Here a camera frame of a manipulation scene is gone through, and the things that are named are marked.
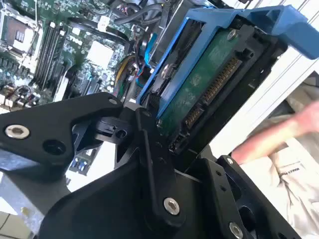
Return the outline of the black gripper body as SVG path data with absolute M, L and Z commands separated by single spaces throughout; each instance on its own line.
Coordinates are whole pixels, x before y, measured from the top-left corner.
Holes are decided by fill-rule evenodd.
M 207 211 L 202 184 L 176 173 L 184 224 L 176 229 L 148 225 L 139 166 L 126 164 L 60 199 L 47 213 L 41 239 L 217 239 L 219 227 Z

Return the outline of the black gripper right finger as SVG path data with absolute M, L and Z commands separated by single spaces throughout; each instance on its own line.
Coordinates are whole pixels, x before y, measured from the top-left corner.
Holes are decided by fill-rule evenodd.
M 232 158 L 198 159 L 197 172 L 221 239 L 299 238 Z

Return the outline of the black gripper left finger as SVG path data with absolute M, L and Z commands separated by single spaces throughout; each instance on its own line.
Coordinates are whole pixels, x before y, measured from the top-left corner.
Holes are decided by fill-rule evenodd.
M 161 227 L 185 221 L 174 168 L 154 115 L 130 109 L 109 93 L 96 93 L 0 117 L 0 168 L 38 181 L 57 181 L 74 156 L 108 141 L 121 164 L 136 153 L 144 211 Z

